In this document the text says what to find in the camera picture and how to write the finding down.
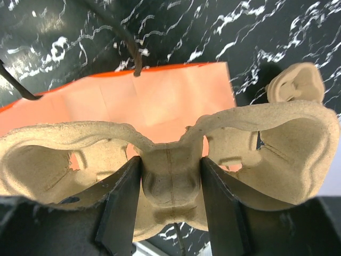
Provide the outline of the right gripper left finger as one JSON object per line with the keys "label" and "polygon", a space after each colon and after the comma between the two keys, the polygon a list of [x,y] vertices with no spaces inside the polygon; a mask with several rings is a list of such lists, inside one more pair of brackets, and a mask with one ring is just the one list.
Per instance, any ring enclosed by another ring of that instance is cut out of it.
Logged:
{"label": "right gripper left finger", "polygon": [[131,255],[141,182],[141,158],[132,157],[114,174],[60,203],[86,209],[104,206],[95,241],[109,255]]}

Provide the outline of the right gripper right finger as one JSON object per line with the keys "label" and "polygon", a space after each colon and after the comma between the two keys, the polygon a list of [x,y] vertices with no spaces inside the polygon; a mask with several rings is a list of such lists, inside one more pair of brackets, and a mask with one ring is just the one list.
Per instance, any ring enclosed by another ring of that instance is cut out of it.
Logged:
{"label": "right gripper right finger", "polygon": [[286,255],[289,230],[280,214],[291,204],[267,196],[201,159],[201,183],[213,255]]}

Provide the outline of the orange paper bag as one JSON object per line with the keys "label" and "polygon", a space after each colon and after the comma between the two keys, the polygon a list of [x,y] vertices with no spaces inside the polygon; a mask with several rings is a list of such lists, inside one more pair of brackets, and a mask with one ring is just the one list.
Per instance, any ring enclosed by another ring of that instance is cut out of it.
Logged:
{"label": "orange paper bag", "polygon": [[1,135],[39,123],[128,123],[176,141],[234,106],[213,61],[218,1],[1,1]]}

